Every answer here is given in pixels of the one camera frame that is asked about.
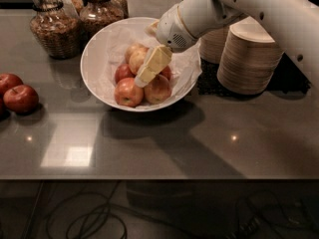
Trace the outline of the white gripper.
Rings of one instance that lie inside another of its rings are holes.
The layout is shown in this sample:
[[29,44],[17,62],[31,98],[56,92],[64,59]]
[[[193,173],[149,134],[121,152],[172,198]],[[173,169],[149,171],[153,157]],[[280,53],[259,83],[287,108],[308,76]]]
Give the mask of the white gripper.
[[149,48],[135,77],[138,87],[149,84],[170,63],[172,53],[182,53],[196,44],[198,38],[191,27],[192,21],[180,4],[175,4],[159,20],[145,27],[146,34],[156,37],[161,45]]

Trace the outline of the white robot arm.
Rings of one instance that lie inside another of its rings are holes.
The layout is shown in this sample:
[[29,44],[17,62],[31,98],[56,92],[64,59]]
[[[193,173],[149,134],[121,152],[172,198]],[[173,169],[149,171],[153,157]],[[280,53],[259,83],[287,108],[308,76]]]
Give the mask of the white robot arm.
[[250,16],[273,38],[313,85],[319,83],[319,7],[308,0],[182,0],[160,18],[159,45],[148,51],[135,83],[146,86],[173,53],[196,44],[207,32]]

